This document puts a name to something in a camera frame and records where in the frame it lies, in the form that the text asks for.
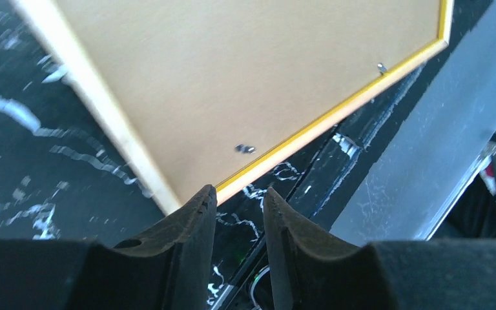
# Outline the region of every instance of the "black object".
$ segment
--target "black object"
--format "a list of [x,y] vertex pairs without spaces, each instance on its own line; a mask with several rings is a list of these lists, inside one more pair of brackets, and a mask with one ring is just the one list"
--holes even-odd
[[204,309],[215,225],[207,185],[115,249],[0,240],[0,309]]
[[274,308],[496,309],[496,240],[374,242],[359,249],[264,201]]

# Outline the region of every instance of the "small metal object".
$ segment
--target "small metal object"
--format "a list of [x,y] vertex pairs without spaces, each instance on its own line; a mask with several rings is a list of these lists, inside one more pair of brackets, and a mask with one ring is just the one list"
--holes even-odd
[[256,147],[252,147],[250,145],[239,144],[234,147],[234,149],[243,154],[254,154],[256,152]]
[[377,68],[379,68],[379,72],[381,72],[381,74],[387,73],[387,68],[383,65],[383,63],[378,63]]

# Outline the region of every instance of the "yellow edge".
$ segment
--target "yellow edge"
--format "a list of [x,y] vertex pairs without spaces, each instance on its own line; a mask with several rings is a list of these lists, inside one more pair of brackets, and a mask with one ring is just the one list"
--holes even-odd
[[427,61],[429,58],[446,48],[450,40],[452,12],[453,0],[440,0],[439,31],[436,40],[389,70],[387,74],[372,81],[369,85],[354,93],[345,101],[339,103],[324,115],[308,124],[308,126],[239,170],[236,174],[233,174],[230,178],[221,182],[216,187],[216,190],[218,191],[218,203],[227,200],[242,189],[245,184],[248,184],[265,174],[275,165],[286,159],[286,157],[301,149],[305,143],[297,143],[298,141],[305,141],[307,137],[311,137],[312,139],[316,138],[319,134],[325,132],[335,123],[338,123],[347,115],[372,99],[374,94],[381,93],[383,90],[403,78],[406,74],[417,68],[421,63]]

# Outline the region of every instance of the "wooden board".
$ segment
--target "wooden board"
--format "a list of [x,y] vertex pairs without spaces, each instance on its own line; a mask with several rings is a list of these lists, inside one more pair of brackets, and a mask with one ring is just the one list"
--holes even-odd
[[226,200],[442,50],[453,7],[12,2],[165,214],[207,183]]

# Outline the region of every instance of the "wooden frame edge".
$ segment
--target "wooden frame edge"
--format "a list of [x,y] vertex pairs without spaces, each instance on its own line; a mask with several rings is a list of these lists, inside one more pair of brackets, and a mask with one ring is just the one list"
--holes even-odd
[[407,58],[383,76],[354,93],[345,101],[326,112],[296,134],[281,142],[243,169],[233,174],[216,187],[218,205],[242,190],[246,184],[270,171],[288,156],[300,150],[307,141],[312,141],[336,123],[342,121],[356,109],[373,99],[377,94],[396,83],[420,64],[445,49],[450,41],[451,17],[454,0],[440,0],[439,31],[437,38],[411,57]]
[[66,64],[72,85],[100,126],[119,146],[132,170],[152,192],[165,216],[181,203],[164,174],[151,159],[138,133],[124,115],[117,99],[92,64],[78,38],[53,0],[10,0],[47,50]]

